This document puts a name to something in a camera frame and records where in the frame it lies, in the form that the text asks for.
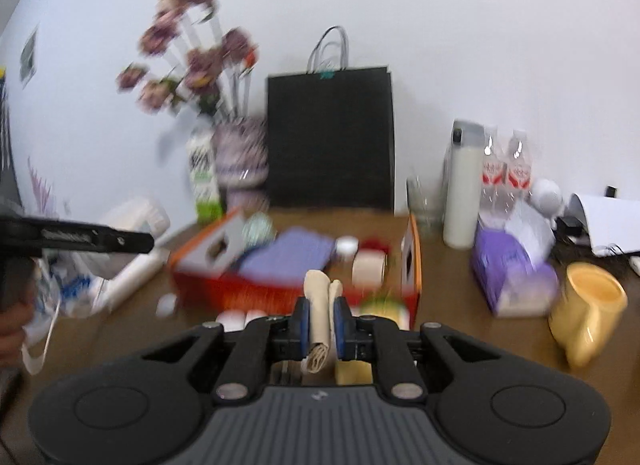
mug rim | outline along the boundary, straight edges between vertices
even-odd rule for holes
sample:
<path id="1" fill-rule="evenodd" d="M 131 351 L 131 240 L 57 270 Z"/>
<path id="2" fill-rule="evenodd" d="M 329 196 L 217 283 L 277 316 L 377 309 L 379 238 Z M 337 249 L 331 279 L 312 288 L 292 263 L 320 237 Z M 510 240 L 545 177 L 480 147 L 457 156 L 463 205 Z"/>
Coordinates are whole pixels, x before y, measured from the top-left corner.
<path id="1" fill-rule="evenodd" d="M 596 297 L 591 297 L 591 296 L 585 297 L 585 295 L 583 295 L 580 292 L 580 290 L 575 286 L 574 280 L 570 275 L 571 273 L 574 273 L 575 270 L 579 270 L 580 268 L 585 268 L 585 269 L 588 268 L 589 271 L 595 271 L 596 273 L 599 273 L 600 275 L 605 277 L 608 281 L 610 281 L 613 285 L 615 285 L 615 287 L 620 292 L 620 295 L 618 296 L 618 298 L 615 301 L 602 301 L 600 299 L 597 299 Z M 591 303 L 597 304 L 598 307 L 606 311 L 621 311 L 625 309 L 628 305 L 628 297 L 626 296 L 625 288 L 620 284 L 619 280 L 617 280 L 610 272 L 608 272 L 602 267 L 599 267 L 598 265 L 594 265 L 592 263 L 587 263 L 584 261 L 576 261 L 574 263 L 570 263 L 566 267 L 565 275 L 566 275 L 567 281 L 571 284 L 571 288 L 573 289 L 573 291 L 578 295 L 578 297 L 580 297 L 587 304 L 591 304 Z"/>

bouquet of flowers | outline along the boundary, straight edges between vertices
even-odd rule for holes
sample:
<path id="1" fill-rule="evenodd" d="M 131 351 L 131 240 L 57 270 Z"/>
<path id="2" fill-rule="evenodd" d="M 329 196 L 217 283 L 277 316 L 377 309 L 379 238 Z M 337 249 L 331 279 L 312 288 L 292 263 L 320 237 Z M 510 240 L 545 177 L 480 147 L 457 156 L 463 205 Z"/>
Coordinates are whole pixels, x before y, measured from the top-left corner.
<path id="1" fill-rule="evenodd" d="M 248 34 L 240 28 L 222 34 L 216 0 L 159 0 L 156 10 L 139 48 L 142 55 L 162 56 L 171 70 L 157 77 L 147 65 L 132 63 L 118 75 L 119 91 L 131 91 L 146 79 L 139 102 L 149 113 L 167 107 L 176 114 L 180 105 L 190 103 L 212 120 L 214 116 L 225 121 L 245 117 L 257 61 L 257 49 Z M 213 31 L 216 44 L 210 48 L 203 47 L 195 29 L 202 23 L 209 23 Z M 228 98 L 223 95 L 223 73 Z"/>

white thermos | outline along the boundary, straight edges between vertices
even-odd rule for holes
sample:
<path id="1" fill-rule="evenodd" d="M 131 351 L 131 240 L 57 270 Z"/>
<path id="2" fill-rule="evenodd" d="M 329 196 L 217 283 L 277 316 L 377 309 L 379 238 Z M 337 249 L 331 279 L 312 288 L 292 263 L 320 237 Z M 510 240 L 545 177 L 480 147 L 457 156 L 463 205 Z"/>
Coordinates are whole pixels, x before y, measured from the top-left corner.
<path id="1" fill-rule="evenodd" d="M 482 191 L 483 150 L 484 127 L 475 122 L 453 122 L 443 237 L 454 249 L 470 249 L 474 244 Z"/>

tissue pack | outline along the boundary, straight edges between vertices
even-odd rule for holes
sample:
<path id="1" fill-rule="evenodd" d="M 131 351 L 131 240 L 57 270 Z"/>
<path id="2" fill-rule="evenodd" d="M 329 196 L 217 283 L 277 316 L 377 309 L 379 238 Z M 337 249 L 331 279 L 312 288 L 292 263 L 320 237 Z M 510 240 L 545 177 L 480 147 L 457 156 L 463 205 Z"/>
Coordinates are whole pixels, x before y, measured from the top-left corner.
<path id="1" fill-rule="evenodd" d="M 547 263 L 533 265 L 511 234 L 479 228 L 471 265 L 496 317 L 539 317 L 558 293 L 558 277 Z"/>

yellow cup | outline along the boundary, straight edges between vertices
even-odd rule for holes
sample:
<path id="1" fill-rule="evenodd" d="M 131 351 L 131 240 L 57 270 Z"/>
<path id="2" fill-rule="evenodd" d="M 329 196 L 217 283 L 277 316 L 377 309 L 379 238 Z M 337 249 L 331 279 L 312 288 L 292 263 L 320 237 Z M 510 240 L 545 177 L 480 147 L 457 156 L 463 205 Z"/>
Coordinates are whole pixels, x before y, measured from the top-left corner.
<path id="1" fill-rule="evenodd" d="M 567 267 L 549 328 L 572 368 L 584 366 L 602 351 L 627 303 L 624 288 L 608 271 L 590 263 Z"/>

